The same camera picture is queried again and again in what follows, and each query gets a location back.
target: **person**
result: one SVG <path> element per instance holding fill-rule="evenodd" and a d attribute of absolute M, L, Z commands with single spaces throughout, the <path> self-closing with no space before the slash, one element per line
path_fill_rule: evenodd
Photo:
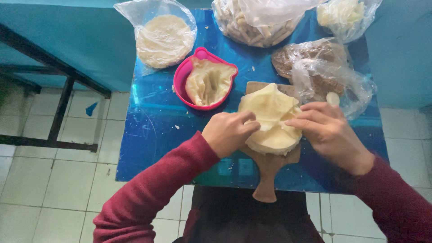
<path fill-rule="evenodd" d="M 389 242 L 432 242 L 432 205 L 382 158 L 360 142 L 340 108 L 324 102 L 300 107 L 285 121 L 313 148 L 352 175 L 353 194 L 373 210 Z M 142 171 L 93 220 L 94 242 L 153 242 L 152 220 L 184 184 L 241 148 L 260 125 L 252 112 L 219 113 L 179 147 Z M 261 203 L 249 189 L 195 186 L 183 236 L 175 242 L 323 242 L 306 210 L 304 192 L 276 191 Z"/>

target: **red sweater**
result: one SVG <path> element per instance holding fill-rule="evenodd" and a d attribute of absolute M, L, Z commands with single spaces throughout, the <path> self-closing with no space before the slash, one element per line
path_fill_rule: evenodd
<path fill-rule="evenodd" d="M 218 156 L 197 132 L 124 185 L 93 220 L 94 242 L 153 242 L 152 220 L 184 184 L 207 171 Z M 354 194 L 373 210 L 389 242 L 432 242 L 432 205 L 381 159 L 355 182 Z M 193 228 L 191 210 L 184 236 Z"/>

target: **pink bowl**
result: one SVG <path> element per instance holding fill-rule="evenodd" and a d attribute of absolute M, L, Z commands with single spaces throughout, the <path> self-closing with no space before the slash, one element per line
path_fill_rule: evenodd
<path fill-rule="evenodd" d="M 223 63 L 229 66 L 233 66 L 235 67 L 236 71 L 235 73 L 231 76 L 231 86 L 229 87 L 228 92 L 226 93 L 225 97 L 223 97 L 222 100 L 218 101 L 217 103 L 214 103 L 210 106 L 196 106 L 192 103 L 191 99 L 189 98 L 189 96 L 186 93 L 186 79 L 189 76 L 189 74 L 192 72 L 193 66 L 192 66 L 192 62 L 190 61 L 190 59 L 192 57 L 197 57 L 198 59 L 202 60 L 202 59 L 207 59 L 213 63 Z M 185 103 L 186 105 L 197 109 L 197 110 L 201 110 L 201 111 L 209 111 L 209 110 L 213 110 L 216 107 L 218 107 L 220 104 L 222 104 L 225 99 L 228 97 L 229 92 L 231 92 L 231 88 L 232 88 L 232 84 L 234 83 L 234 79 L 238 74 L 238 68 L 237 66 L 235 66 L 234 64 L 231 63 L 227 63 L 226 61 L 222 60 L 221 58 L 211 54 L 210 52 L 208 52 L 204 47 L 198 47 L 195 50 L 195 53 L 186 58 L 177 68 L 177 70 L 175 71 L 174 74 L 174 90 L 175 93 L 177 94 L 177 96 L 183 101 L 183 103 Z"/>

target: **floor tile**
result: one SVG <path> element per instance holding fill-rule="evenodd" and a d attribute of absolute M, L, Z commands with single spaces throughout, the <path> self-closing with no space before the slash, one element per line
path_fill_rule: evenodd
<path fill-rule="evenodd" d="M 97 164 L 88 211 L 100 212 L 103 204 L 114 195 L 126 182 L 116 182 L 117 165 Z"/>
<path fill-rule="evenodd" d="M 13 157 L 16 146 L 0 144 L 0 156 Z"/>
<path fill-rule="evenodd" d="M 108 111 L 108 119 L 125 120 L 127 106 L 129 104 L 129 92 L 113 92 L 111 95 L 111 103 Z"/>
<path fill-rule="evenodd" d="M 25 123 L 23 137 L 48 139 L 54 116 L 29 115 Z"/>
<path fill-rule="evenodd" d="M 98 104 L 93 109 L 92 116 L 86 114 L 86 108 Z M 93 91 L 75 91 L 70 104 L 68 117 L 106 119 L 110 100 Z"/>
<path fill-rule="evenodd" d="M 183 186 L 171 197 L 168 205 L 156 214 L 156 218 L 180 220 L 182 194 Z"/>
<path fill-rule="evenodd" d="M 178 237 L 178 220 L 158 219 L 152 222 L 153 230 L 156 232 L 155 243 L 169 243 Z"/>
<path fill-rule="evenodd" d="M 431 187 L 422 141 L 386 138 L 390 166 L 411 186 Z"/>
<path fill-rule="evenodd" d="M 414 110 L 414 114 L 417 122 L 417 129 L 419 130 L 419 139 L 430 139 L 432 138 L 432 121 L 424 113 L 418 110 Z"/>
<path fill-rule="evenodd" d="M 381 108 L 380 112 L 386 138 L 419 139 L 415 110 Z"/>
<path fill-rule="evenodd" d="M 99 144 L 98 152 L 87 150 L 58 149 L 56 159 L 96 162 L 106 120 L 68 117 L 61 135 L 61 141 L 74 143 Z"/>
<path fill-rule="evenodd" d="M 183 236 L 183 232 L 184 232 L 185 226 L 186 226 L 186 221 L 184 221 L 184 220 L 180 221 L 180 224 L 178 226 L 178 235 L 177 235 L 177 237 Z"/>
<path fill-rule="evenodd" d="M 425 162 L 428 169 L 429 181 L 432 182 L 432 141 L 423 140 L 423 152 L 425 153 Z"/>
<path fill-rule="evenodd" d="M 333 233 L 385 239 L 372 209 L 353 195 L 330 194 Z"/>
<path fill-rule="evenodd" d="M 53 160 L 15 157 L 0 202 L 42 206 Z"/>
<path fill-rule="evenodd" d="M 181 220 L 187 220 L 189 211 L 192 208 L 192 196 L 194 195 L 194 185 L 183 186 L 183 201 L 181 203 Z"/>
<path fill-rule="evenodd" d="M 31 115 L 55 115 L 57 106 L 60 101 L 62 89 L 43 88 L 40 94 L 35 95 L 32 108 L 30 109 Z M 65 114 L 69 110 L 69 103 L 66 107 Z"/>
<path fill-rule="evenodd" d="M 118 164 L 123 131 L 124 121 L 107 121 L 98 163 Z"/>
<path fill-rule="evenodd" d="M 27 116 L 32 104 L 33 95 L 26 97 L 22 87 L 13 87 L 10 94 L 0 107 L 0 115 L 20 115 Z"/>
<path fill-rule="evenodd" d="M 15 156 L 53 159 L 55 158 L 56 153 L 57 153 L 57 148 L 18 146 L 16 148 Z"/>
<path fill-rule="evenodd" d="M 306 193 L 306 205 L 308 207 L 308 213 L 311 216 L 311 220 L 317 228 L 318 232 L 321 232 L 321 214 L 320 214 L 320 195 L 319 193 Z"/>
<path fill-rule="evenodd" d="M 387 240 L 349 235 L 333 235 L 333 243 L 386 243 Z"/>
<path fill-rule="evenodd" d="M 0 116 L 0 134 L 9 136 L 21 136 L 26 119 L 26 116 Z"/>
<path fill-rule="evenodd" d="M 86 210 L 95 163 L 55 160 L 44 207 Z"/>
<path fill-rule="evenodd" d="M 330 194 L 320 193 L 321 201 L 321 224 L 322 231 L 332 233 L 331 213 L 330 213 Z"/>
<path fill-rule="evenodd" d="M 31 243 L 41 208 L 0 204 L 0 239 L 7 243 Z"/>
<path fill-rule="evenodd" d="M 0 157 L 0 195 L 6 183 L 7 174 L 9 173 L 12 157 Z"/>
<path fill-rule="evenodd" d="M 333 240 L 331 239 L 331 235 L 329 235 L 329 234 L 323 234 L 322 235 L 322 238 L 323 238 L 323 241 L 325 242 L 325 243 L 332 243 L 333 242 Z"/>
<path fill-rule="evenodd" d="M 85 212 L 42 208 L 34 243 L 79 242 Z"/>
<path fill-rule="evenodd" d="M 414 188 L 421 196 L 432 204 L 432 189 L 430 188 Z"/>
<path fill-rule="evenodd" d="M 48 115 L 29 115 L 25 123 L 22 135 L 24 137 L 47 139 L 50 133 L 54 116 Z M 63 126 L 60 128 L 57 140 L 60 139 L 63 131 Z M 16 149 L 16 156 L 35 157 L 53 159 L 57 153 L 57 148 L 47 147 L 32 147 L 32 146 L 18 146 Z"/>
<path fill-rule="evenodd" d="M 81 239 L 79 243 L 93 243 L 93 231 L 96 226 L 93 224 L 93 219 L 99 213 L 86 212 L 86 217 L 84 219 L 83 231 L 81 232 Z"/>

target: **pasta in plastic bag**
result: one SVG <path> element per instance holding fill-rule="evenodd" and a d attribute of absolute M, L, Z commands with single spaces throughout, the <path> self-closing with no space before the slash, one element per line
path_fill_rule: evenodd
<path fill-rule="evenodd" d="M 375 83 L 367 76 L 322 59 L 306 58 L 294 63 L 291 80 L 303 104 L 326 101 L 329 92 L 336 93 L 348 120 L 362 114 L 376 93 Z"/>
<path fill-rule="evenodd" d="M 287 38 L 305 11 L 325 0 L 214 0 L 220 31 L 232 40 L 270 47 Z"/>
<path fill-rule="evenodd" d="M 274 51 L 271 61 L 277 73 L 291 79 L 291 69 L 295 62 L 303 58 L 319 58 L 348 66 L 347 51 L 335 38 L 322 38 L 317 41 L 289 44 Z"/>
<path fill-rule="evenodd" d="M 133 0 L 114 8 L 135 28 L 143 76 L 181 62 L 192 50 L 197 37 L 195 18 L 176 0 Z"/>
<path fill-rule="evenodd" d="M 352 42 L 372 24 L 382 0 L 330 0 L 317 7 L 317 19 L 342 43 Z"/>

